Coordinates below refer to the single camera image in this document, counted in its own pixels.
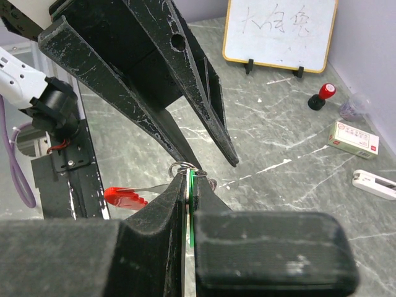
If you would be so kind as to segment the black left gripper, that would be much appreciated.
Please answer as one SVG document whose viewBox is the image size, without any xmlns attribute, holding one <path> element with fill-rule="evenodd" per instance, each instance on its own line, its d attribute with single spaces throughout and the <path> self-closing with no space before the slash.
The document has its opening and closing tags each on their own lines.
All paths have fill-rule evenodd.
<svg viewBox="0 0 396 297">
<path fill-rule="evenodd" d="M 176 161 L 202 168 L 164 110 L 184 96 L 181 88 L 124 1 L 56 1 L 49 12 L 53 22 L 39 34 L 39 49 Z"/>
</svg>

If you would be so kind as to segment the green plastic key tag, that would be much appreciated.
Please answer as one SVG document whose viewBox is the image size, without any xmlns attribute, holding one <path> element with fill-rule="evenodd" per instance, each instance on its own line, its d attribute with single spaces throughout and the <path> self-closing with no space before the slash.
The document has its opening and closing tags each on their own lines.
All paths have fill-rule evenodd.
<svg viewBox="0 0 396 297">
<path fill-rule="evenodd" d="M 190 247 L 194 247 L 194 176 L 195 170 L 189 172 L 189 224 L 190 224 Z"/>
</svg>

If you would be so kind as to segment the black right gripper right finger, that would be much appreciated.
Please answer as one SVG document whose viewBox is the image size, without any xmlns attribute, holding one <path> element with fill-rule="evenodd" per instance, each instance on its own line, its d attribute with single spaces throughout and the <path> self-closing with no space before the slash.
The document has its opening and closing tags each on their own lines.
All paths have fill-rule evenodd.
<svg viewBox="0 0 396 297">
<path fill-rule="evenodd" d="M 193 182 L 197 296 L 350 296 L 359 272 L 341 224 L 322 212 L 231 210 Z"/>
</svg>

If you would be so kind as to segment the silver key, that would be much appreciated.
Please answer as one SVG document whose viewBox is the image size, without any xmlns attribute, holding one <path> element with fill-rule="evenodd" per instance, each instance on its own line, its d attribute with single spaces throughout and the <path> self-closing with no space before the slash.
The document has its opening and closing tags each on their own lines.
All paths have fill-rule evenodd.
<svg viewBox="0 0 396 297">
<path fill-rule="evenodd" d="M 185 269 L 184 269 L 184 295 L 185 296 L 195 296 L 195 283 L 194 283 L 194 248 L 191 245 L 191 218 L 190 218 L 190 196 L 192 193 L 192 174 L 191 168 L 186 168 L 185 172 L 186 178 L 186 188 L 185 188 L 185 198 L 186 198 L 186 255 L 185 255 Z"/>
</svg>

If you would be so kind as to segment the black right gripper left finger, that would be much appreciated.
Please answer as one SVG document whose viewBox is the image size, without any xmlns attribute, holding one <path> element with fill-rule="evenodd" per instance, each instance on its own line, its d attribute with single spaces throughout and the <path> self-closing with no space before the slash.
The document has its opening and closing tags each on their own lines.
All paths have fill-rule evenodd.
<svg viewBox="0 0 396 297">
<path fill-rule="evenodd" d="M 2 296 L 182 296 L 186 179 L 125 220 L 1 222 Z"/>
</svg>

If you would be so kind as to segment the metal key organizer red handle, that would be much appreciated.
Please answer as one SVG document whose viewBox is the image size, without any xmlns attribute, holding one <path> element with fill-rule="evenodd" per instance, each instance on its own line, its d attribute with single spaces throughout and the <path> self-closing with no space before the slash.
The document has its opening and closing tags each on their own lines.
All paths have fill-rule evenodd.
<svg viewBox="0 0 396 297">
<path fill-rule="evenodd" d="M 198 169 L 193 164 L 185 161 L 177 161 L 168 168 L 168 175 L 170 178 L 176 176 L 173 173 L 176 167 L 177 173 L 187 177 L 190 187 L 194 185 L 197 178 L 207 177 L 206 171 Z M 169 184 L 159 184 L 146 188 L 109 187 L 104 191 L 104 198 L 107 203 L 115 207 L 138 211 L 148 204 L 148 201 L 140 195 L 141 192 L 162 194 L 168 186 Z"/>
</svg>

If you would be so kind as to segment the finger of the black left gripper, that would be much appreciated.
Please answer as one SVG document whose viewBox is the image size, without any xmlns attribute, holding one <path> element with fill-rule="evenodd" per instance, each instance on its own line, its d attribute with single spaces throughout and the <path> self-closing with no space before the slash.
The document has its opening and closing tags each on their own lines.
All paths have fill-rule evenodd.
<svg viewBox="0 0 396 297">
<path fill-rule="evenodd" d="M 226 127 L 222 84 L 173 1 L 124 1 L 228 163 L 238 155 Z"/>
</svg>

